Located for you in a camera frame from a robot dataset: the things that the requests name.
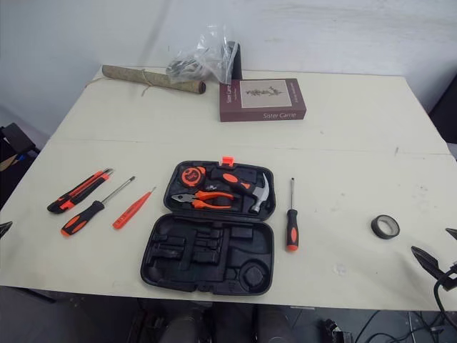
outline orange pliers handle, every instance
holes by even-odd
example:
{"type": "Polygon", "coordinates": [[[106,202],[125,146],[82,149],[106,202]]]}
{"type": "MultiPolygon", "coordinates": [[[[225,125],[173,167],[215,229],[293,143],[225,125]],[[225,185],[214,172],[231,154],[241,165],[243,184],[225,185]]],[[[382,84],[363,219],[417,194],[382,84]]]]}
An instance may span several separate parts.
{"type": "Polygon", "coordinates": [[[230,200],[233,200],[233,195],[230,193],[224,193],[224,192],[203,192],[203,191],[198,191],[195,193],[195,198],[192,202],[192,206],[196,209],[230,209],[231,206],[216,206],[216,205],[210,205],[207,204],[204,200],[208,199],[214,199],[217,197],[224,197],[228,198],[230,200]]]}
{"type": "Polygon", "coordinates": [[[225,193],[225,192],[198,191],[194,194],[194,196],[198,200],[208,200],[208,199],[214,199],[214,198],[218,198],[218,197],[224,197],[224,198],[229,198],[230,200],[233,200],[233,194],[225,193]]]}
{"type": "Polygon", "coordinates": [[[203,200],[194,200],[192,206],[195,209],[231,209],[231,206],[216,206],[210,205],[204,202],[203,200]]]}

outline black electrical tape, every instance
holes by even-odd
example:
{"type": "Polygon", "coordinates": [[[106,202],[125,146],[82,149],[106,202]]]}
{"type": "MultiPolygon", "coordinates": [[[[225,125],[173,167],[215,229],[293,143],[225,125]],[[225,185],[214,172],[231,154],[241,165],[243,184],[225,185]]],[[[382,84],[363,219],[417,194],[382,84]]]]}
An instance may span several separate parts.
{"type": "Polygon", "coordinates": [[[396,220],[390,216],[386,216],[382,214],[381,216],[377,216],[375,219],[371,221],[371,229],[376,234],[376,236],[382,239],[391,239],[397,237],[400,233],[400,226],[396,222],[396,220]],[[379,223],[383,222],[385,225],[389,227],[389,232],[382,230],[379,223]]]}

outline rolled mat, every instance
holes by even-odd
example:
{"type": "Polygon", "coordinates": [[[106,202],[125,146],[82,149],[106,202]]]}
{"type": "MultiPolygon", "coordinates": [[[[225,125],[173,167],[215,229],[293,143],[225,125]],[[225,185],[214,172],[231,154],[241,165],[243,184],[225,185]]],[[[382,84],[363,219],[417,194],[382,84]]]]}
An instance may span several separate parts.
{"type": "Polygon", "coordinates": [[[101,67],[101,72],[104,76],[112,79],[139,82],[140,84],[147,84],[148,86],[190,91],[191,93],[197,94],[203,94],[206,91],[206,85],[203,81],[188,81],[172,84],[167,75],[153,73],[151,71],[123,68],[122,66],[103,65],[101,67]]]}

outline white table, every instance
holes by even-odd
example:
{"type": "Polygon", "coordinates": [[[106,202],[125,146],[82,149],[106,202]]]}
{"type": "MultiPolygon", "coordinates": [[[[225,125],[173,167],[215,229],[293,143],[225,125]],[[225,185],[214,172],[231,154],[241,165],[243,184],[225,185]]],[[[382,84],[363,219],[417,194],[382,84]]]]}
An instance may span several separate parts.
{"type": "MultiPolygon", "coordinates": [[[[0,284],[63,292],[363,309],[436,309],[434,279],[411,245],[447,270],[457,242],[457,163],[397,76],[251,71],[246,78],[296,77],[308,113],[302,121],[221,123],[219,88],[204,95],[149,89],[124,81],[90,84],[1,211],[14,222],[0,240],[0,284]],[[169,213],[163,195],[185,160],[268,167],[276,211],[273,284],[260,297],[184,293],[145,284],[141,258],[154,222],[169,213]],[[72,211],[46,206],[91,173],[112,178],[72,211]],[[131,185],[70,239],[59,233],[77,211],[131,175],[131,185]],[[300,249],[285,248],[289,180],[296,178],[300,249]],[[116,231],[111,223],[156,185],[144,208],[116,231]],[[389,214],[401,226],[390,241],[369,223],[389,214]]],[[[441,292],[457,309],[457,292],[441,292]]]]}

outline tape roll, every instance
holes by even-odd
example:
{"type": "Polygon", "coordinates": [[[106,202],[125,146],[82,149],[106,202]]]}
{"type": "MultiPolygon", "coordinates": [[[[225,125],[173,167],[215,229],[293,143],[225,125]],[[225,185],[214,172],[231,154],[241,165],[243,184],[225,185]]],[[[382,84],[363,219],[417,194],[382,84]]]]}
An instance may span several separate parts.
{"type": "Polygon", "coordinates": [[[390,216],[382,214],[371,221],[371,229],[382,239],[392,239],[400,234],[400,226],[390,216]]]}

